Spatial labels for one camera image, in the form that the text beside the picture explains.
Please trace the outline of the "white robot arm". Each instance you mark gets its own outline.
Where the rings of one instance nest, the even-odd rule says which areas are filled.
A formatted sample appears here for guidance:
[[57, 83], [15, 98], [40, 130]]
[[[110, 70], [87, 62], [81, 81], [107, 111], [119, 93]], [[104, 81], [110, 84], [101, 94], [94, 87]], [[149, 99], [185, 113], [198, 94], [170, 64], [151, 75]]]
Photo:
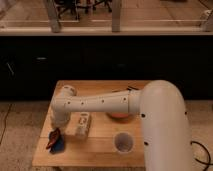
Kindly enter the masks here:
[[137, 114], [141, 118], [147, 171], [195, 171], [191, 131], [184, 98], [166, 80], [151, 81], [140, 90], [79, 96], [65, 85], [52, 98], [51, 122], [62, 127], [73, 112]]

